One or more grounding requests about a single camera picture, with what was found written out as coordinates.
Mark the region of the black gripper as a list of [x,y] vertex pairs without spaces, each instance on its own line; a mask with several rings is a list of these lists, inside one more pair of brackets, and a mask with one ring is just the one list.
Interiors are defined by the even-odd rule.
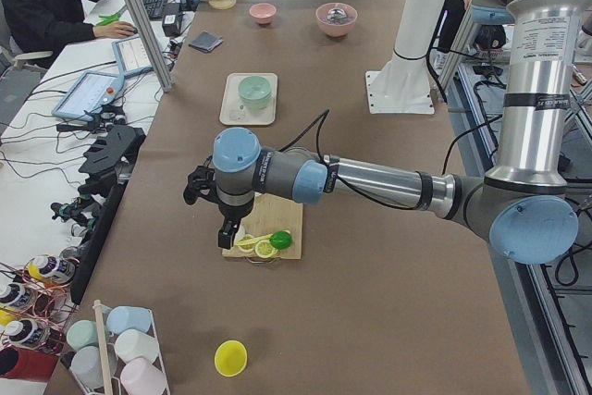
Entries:
[[253,210],[253,193],[247,191],[243,194],[229,194],[225,191],[217,191],[217,197],[218,209],[224,217],[222,227],[217,234],[217,243],[222,249],[230,249],[233,246],[238,225]]

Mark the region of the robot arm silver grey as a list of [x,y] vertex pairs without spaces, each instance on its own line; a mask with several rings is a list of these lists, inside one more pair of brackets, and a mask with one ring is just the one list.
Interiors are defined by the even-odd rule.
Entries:
[[209,173],[224,217],[219,246],[233,245],[256,193],[315,204],[343,185],[391,208],[454,221],[521,264],[544,264],[567,252],[578,219],[564,200],[558,161],[576,38],[590,4],[473,0],[474,7],[503,7],[514,20],[497,161],[483,178],[433,176],[300,149],[280,152],[245,128],[222,131]]

